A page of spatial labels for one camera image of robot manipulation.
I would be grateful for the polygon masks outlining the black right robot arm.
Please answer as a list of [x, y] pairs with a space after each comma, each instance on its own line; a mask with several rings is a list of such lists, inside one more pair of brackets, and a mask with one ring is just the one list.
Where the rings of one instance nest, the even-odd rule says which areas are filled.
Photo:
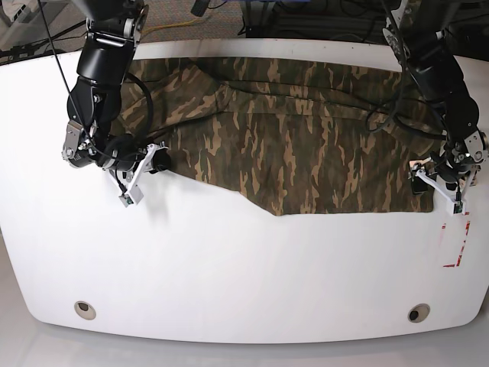
[[[129, 67], [141, 39], [148, 6], [143, 1], [77, 1], [86, 16], [87, 35], [67, 100], [69, 122], [63, 159], [76, 168], [96, 164], [108, 172], [125, 206], [139, 203], [138, 181], [144, 173], [170, 168], [164, 143], [149, 139], [154, 118], [150, 90]], [[112, 123], [121, 111], [125, 80], [138, 86], [146, 100], [146, 122], [136, 133], [115, 136]]]

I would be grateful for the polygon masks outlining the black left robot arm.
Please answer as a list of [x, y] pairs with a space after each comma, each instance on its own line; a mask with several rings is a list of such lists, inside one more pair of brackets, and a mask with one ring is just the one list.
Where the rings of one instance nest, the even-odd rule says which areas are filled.
[[459, 1], [383, 1], [384, 38], [403, 74], [409, 74], [423, 101], [439, 120], [442, 153], [410, 162], [414, 193], [434, 188], [454, 213], [465, 208], [465, 194], [488, 157], [488, 139], [478, 128], [478, 104], [471, 97], [458, 61], [445, 40], [445, 29], [460, 7]]

